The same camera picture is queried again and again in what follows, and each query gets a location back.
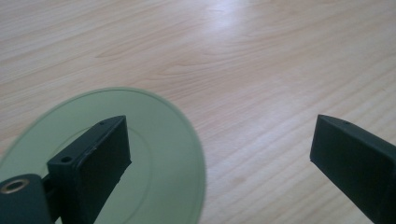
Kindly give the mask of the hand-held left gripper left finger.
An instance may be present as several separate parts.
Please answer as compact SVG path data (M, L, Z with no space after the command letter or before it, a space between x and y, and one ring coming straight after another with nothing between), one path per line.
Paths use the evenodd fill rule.
M47 162L63 224L93 224L131 164L127 120L104 119Z

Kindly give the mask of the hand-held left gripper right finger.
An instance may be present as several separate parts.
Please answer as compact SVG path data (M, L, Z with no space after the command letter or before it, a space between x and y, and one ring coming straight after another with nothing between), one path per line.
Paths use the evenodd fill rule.
M319 115L310 160L374 224L396 224L396 146Z

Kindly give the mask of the green round plate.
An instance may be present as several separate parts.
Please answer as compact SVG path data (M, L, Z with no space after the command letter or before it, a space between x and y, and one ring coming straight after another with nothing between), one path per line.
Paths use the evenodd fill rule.
M44 114L0 160L0 181L47 174L47 162L103 119L127 118L132 163L94 224L197 224L205 160L185 116L162 97L132 88L83 93Z

